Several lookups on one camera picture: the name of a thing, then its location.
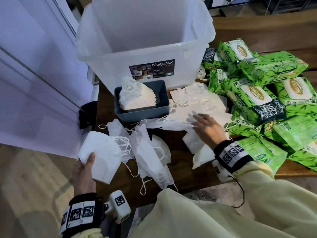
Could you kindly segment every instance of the black fabric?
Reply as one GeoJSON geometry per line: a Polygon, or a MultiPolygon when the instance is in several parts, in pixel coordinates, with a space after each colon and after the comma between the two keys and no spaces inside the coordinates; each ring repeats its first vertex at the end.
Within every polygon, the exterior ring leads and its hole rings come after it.
{"type": "Polygon", "coordinates": [[[87,128],[91,125],[91,130],[94,131],[96,126],[96,118],[97,118],[97,101],[92,101],[90,103],[86,103],[81,106],[79,110],[79,128],[87,128]]]}
{"type": "Polygon", "coordinates": [[[229,144],[234,143],[231,140],[224,140],[220,144],[217,145],[217,147],[214,150],[215,158],[219,161],[219,164],[221,164],[222,167],[224,167],[227,171],[230,173],[234,173],[237,170],[241,169],[244,165],[246,165],[248,162],[253,161],[253,158],[250,155],[246,155],[242,157],[240,160],[238,160],[234,166],[231,168],[228,164],[226,164],[222,159],[220,159],[219,155],[221,152],[226,148],[229,144]]]}
{"type": "Polygon", "coordinates": [[[97,199],[97,193],[87,193],[87,194],[75,196],[73,199],[70,200],[69,205],[72,206],[73,204],[77,204],[84,201],[90,201],[90,200],[95,201],[95,208],[93,212],[93,222],[89,224],[78,225],[78,226],[66,229],[63,232],[63,238],[69,238],[84,230],[100,227],[102,217],[103,217],[103,214],[102,214],[103,203],[101,200],[97,199]]]}

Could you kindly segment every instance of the pale yellow shirt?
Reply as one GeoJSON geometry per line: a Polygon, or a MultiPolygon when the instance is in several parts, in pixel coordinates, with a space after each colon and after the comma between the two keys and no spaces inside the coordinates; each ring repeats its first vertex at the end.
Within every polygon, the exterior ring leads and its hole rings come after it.
{"type": "MultiPolygon", "coordinates": [[[[317,237],[317,195],[286,180],[274,180],[271,169],[252,161],[234,173],[244,188],[255,220],[235,208],[190,200],[171,189],[161,191],[151,213],[129,238],[313,238],[317,237]]],[[[100,229],[73,238],[102,237],[100,229]]]]}

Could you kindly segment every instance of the dark blue plastic basket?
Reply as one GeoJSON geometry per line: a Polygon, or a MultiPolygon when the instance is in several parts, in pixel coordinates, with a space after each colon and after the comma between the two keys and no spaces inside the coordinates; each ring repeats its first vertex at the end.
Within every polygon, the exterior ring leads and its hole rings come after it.
{"type": "Polygon", "coordinates": [[[123,110],[119,107],[119,93],[122,87],[114,90],[114,112],[124,123],[136,123],[143,119],[161,118],[169,114],[170,102],[164,80],[144,83],[156,95],[156,105],[146,108],[123,110]]]}

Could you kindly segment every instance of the wooden table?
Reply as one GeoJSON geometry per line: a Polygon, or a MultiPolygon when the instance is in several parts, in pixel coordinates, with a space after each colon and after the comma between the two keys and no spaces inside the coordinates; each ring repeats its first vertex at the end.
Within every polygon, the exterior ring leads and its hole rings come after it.
{"type": "MultiPolygon", "coordinates": [[[[219,40],[230,41],[240,37],[253,52],[257,51],[260,55],[289,51],[309,64],[305,76],[314,88],[317,88],[317,10],[271,16],[215,17],[213,22],[216,38],[210,43],[211,47],[217,47],[219,40]]],[[[99,129],[98,125],[107,124],[115,118],[117,116],[114,114],[114,98],[100,83],[96,131],[108,134],[107,129],[99,129]]],[[[220,184],[210,162],[192,169],[193,155],[182,141],[185,131],[148,129],[148,132],[150,137],[152,134],[161,137],[170,148],[172,162],[168,167],[180,193],[220,184]]],[[[136,175],[136,162],[130,160],[127,165],[136,175]]],[[[286,160],[278,170],[276,178],[289,176],[317,176],[317,173],[301,164],[286,160]]],[[[132,208],[154,203],[161,191],[158,185],[153,180],[146,183],[145,196],[139,193],[141,186],[140,177],[133,178],[122,163],[111,184],[97,183],[97,193],[108,198],[110,193],[120,189],[132,208]]]]}

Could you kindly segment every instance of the black wristband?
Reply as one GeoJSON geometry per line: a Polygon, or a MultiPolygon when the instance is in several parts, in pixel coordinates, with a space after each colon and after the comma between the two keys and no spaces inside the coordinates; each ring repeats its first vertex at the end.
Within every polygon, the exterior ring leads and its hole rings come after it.
{"type": "Polygon", "coordinates": [[[79,232],[82,232],[84,230],[100,227],[102,217],[103,217],[103,202],[101,199],[97,199],[97,193],[87,193],[87,194],[75,196],[73,199],[71,199],[69,202],[69,205],[71,207],[69,208],[68,222],[70,221],[72,206],[75,204],[81,203],[81,202],[85,202],[85,201],[95,201],[94,207],[93,207],[93,220],[92,220],[92,222],[90,222],[88,224],[80,224],[80,225],[77,225],[77,226],[74,226],[71,228],[67,228],[63,232],[63,238],[69,238],[69,237],[71,237],[79,232]]]}
{"type": "Polygon", "coordinates": [[[230,173],[241,169],[253,158],[237,142],[224,140],[214,150],[219,163],[230,173]]]}

